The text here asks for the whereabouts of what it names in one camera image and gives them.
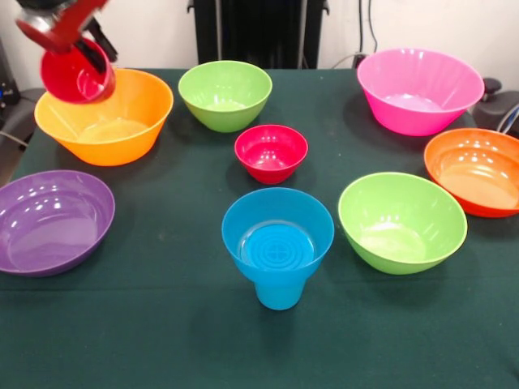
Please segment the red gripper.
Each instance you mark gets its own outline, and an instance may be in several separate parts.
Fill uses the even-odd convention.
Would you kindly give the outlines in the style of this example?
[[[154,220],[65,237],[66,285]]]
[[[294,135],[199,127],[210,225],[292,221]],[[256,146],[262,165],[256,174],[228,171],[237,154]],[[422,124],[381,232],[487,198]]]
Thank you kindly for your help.
[[[56,53],[65,53],[72,45],[100,74],[106,72],[105,59],[86,40],[80,40],[87,30],[102,48],[111,63],[118,60],[118,51],[103,33],[94,14],[102,10],[107,0],[23,1],[15,23],[30,40]]]

